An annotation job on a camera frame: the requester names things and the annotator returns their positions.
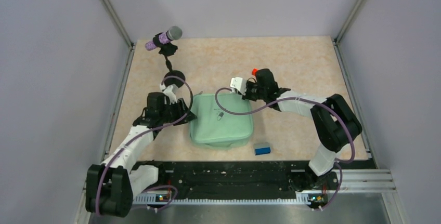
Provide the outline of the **green plastic medicine box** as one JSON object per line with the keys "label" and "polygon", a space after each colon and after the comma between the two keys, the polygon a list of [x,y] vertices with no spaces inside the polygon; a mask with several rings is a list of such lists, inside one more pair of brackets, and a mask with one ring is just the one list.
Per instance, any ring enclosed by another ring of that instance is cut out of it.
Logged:
{"label": "green plastic medicine box", "polygon": [[189,127],[195,146],[228,150],[246,145],[253,134],[252,116],[225,112],[217,105],[214,94],[194,96],[191,111],[197,117]]}

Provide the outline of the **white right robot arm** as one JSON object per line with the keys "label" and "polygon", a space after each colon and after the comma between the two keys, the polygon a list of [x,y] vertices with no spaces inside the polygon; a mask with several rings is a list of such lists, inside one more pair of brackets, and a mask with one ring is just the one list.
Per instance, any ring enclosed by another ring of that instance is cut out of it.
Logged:
{"label": "white right robot arm", "polygon": [[[253,78],[232,78],[230,87],[244,100],[262,100],[266,107],[292,112],[311,119],[314,123],[320,146],[308,163],[305,182],[312,189],[326,182],[326,173],[335,162],[351,163],[355,158],[354,140],[362,133],[362,126],[355,113],[340,94],[315,97],[280,87],[270,69],[255,69]],[[349,147],[351,156],[339,158],[341,151]]]}

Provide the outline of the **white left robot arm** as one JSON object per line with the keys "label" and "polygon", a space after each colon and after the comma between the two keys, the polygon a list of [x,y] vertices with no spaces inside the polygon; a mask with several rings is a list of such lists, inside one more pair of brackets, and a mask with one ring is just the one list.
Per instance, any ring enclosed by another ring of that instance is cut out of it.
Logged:
{"label": "white left robot arm", "polygon": [[89,167],[86,176],[85,209],[97,215],[125,217],[134,198],[147,187],[161,189],[167,176],[157,167],[143,165],[134,169],[143,150],[159,132],[169,126],[196,119],[183,98],[171,94],[149,93],[146,107],[136,118],[128,135],[101,164]]}

